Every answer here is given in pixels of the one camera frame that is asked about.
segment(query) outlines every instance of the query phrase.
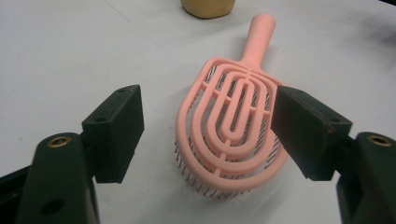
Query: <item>white surface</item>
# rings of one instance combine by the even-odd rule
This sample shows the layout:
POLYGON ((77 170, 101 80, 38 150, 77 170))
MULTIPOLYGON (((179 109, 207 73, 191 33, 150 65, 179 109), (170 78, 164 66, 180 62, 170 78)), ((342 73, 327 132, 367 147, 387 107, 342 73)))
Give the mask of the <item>white surface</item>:
POLYGON ((80 123, 114 90, 140 84, 146 130, 121 185, 98 185, 102 223, 340 223, 334 181, 292 160, 226 202, 186 186, 175 162, 177 108, 205 61, 239 60, 250 19, 276 30, 264 71, 363 131, 396 138, 396 7, 375 0, 237 1, 200 21, 178 0, 0 2, 0 175, 28 165, 47 136, 80 123))

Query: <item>gold container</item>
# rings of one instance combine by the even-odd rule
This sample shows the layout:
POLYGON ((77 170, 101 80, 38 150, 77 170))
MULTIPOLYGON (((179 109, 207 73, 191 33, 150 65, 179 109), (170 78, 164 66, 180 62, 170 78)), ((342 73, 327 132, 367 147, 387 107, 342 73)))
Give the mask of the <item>gold container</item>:
POLYGON ((192 16, 213 19, 229 14, 235 0, 181 0, 181 5, 192 16))

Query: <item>vented brush head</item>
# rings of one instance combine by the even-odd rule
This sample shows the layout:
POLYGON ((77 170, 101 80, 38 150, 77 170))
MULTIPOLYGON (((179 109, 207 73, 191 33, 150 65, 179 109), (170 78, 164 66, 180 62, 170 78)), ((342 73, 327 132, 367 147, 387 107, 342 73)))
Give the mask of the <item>vented brush head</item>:
POLYGON ((243 59, 210 59, 178 111, 178 166, 204 195, 227 198, 254 189, 287 158, 270 129, 281 82, 260 69, 274 28, 272 16, 255 16, 243 59))

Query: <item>hairbrush handle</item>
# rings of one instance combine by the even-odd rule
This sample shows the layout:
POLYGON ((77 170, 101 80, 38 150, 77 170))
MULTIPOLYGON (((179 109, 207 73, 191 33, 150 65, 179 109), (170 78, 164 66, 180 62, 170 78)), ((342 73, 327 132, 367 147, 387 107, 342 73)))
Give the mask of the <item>hairbrush handle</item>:
POLYGON ((253 17, 241 60, 243 63, 261 67, 262 59, 264 58, 274 29, 275 19, 271 15, 261 13, 253 17))

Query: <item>pink hairbrush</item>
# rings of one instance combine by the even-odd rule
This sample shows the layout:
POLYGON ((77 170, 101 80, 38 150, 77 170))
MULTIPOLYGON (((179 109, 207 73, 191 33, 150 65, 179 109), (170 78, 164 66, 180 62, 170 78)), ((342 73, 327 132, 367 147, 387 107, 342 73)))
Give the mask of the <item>pink hairbrush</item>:
POLYGON ((288 157, 270 129, 282 82, 261 70, 274 29, 271 15, 256 15, 242 60, 208 60, 178 110, 178 166, 204 195, 227 198, 254 189, 288 157))

